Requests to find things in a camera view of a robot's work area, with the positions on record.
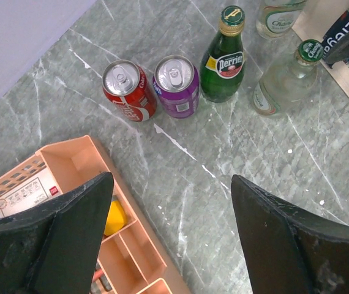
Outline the cream canvas tote bag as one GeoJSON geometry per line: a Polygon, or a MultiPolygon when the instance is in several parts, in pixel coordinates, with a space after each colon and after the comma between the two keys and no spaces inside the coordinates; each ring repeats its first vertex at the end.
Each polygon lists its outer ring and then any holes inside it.
{"type": "Polygon", "coordinates": [[[349,1],[307,1],[293,30],[322,41],[323,65],[349,97],[349,1]]]}

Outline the clear Chang bottle front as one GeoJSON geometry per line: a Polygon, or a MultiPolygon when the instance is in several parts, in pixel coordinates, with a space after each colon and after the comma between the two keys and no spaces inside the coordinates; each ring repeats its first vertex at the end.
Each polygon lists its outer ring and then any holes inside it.
{"type": "Polygon", "coordinates": [[[294,52],[278,57],[254,89],[254,110],[262,116],[277,117],[305,98],[316,82],[322,57],[323,46],[315,39],[307,39],[294,52]]]}

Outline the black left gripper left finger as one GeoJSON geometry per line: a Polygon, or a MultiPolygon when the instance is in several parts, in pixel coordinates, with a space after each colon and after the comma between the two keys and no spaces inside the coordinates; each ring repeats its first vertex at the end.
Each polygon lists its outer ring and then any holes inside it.
{"type": "Polygon", "coordinates": [[[0,293],[89,293],[114,178],[0,219],[0,293]]]}

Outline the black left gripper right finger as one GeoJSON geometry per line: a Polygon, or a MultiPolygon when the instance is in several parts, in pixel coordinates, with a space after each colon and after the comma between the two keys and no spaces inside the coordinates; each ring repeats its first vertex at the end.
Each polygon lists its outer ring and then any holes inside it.
{"type": "Polygon", "coordinates": [[[254,293],[349,293],[349,226],[239,175],[231,198],[254,293]]]}

